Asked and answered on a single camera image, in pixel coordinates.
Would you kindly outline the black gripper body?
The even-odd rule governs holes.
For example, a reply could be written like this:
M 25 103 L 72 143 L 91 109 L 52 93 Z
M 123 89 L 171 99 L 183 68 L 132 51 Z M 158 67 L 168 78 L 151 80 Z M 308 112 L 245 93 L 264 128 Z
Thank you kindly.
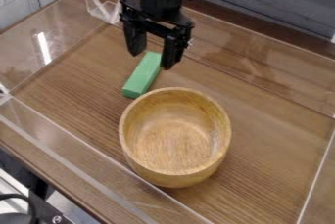
M 120 0 L 120 20 L 138 22 L 160 38 L 191 36 L 193 21 L 182 14 L 183 0 Z

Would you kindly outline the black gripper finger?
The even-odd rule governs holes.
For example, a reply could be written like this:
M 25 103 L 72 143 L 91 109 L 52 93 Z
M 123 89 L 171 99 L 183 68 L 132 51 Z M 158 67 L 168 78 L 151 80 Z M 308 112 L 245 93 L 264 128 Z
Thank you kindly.
M 160 67 L 170 69 L 182 59 L 184 49 L 188 47 L 188 40 L 183 36 L 168 36 L 163 41 L 160 56 Z
M 146 31 L 138 22 L 123 21 L 127 49 L 135 57 L 146 48 Z

